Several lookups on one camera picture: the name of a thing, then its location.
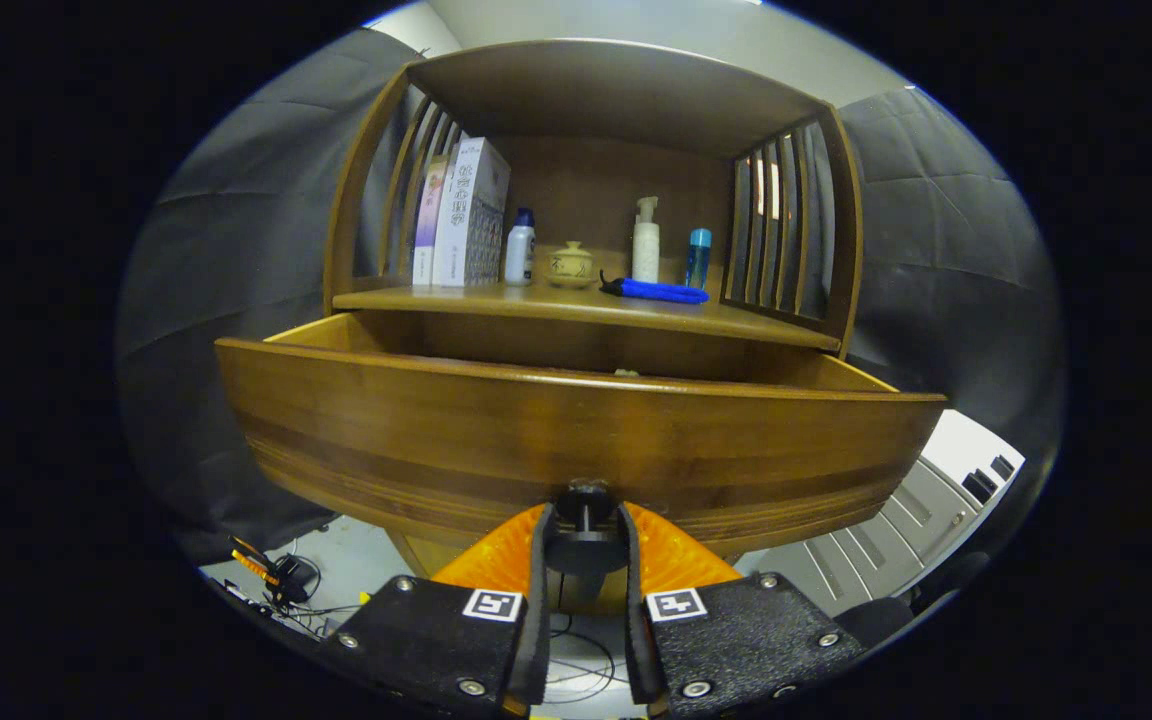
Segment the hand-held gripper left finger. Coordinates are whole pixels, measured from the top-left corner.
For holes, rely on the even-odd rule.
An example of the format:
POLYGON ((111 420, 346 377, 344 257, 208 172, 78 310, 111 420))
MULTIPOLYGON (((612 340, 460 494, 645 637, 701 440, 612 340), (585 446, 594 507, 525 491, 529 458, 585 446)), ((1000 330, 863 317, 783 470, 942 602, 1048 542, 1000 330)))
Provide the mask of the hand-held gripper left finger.
POLYGON ((526 719, 547 683, 554 520, 532 506, 433 577, 388 579, 323 642, 323 664, 404 719, 526 719))

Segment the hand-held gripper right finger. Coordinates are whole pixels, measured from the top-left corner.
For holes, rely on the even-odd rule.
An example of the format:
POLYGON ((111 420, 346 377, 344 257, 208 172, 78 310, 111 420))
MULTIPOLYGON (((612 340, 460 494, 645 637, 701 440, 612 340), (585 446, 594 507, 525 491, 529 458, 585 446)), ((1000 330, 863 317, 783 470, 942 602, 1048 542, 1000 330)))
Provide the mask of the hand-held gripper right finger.
POLYGON ((744 719, 823 684, 867 646, 776 571, 744 575, 657 511, 620 505, 626 669, 652 719, 744 719))

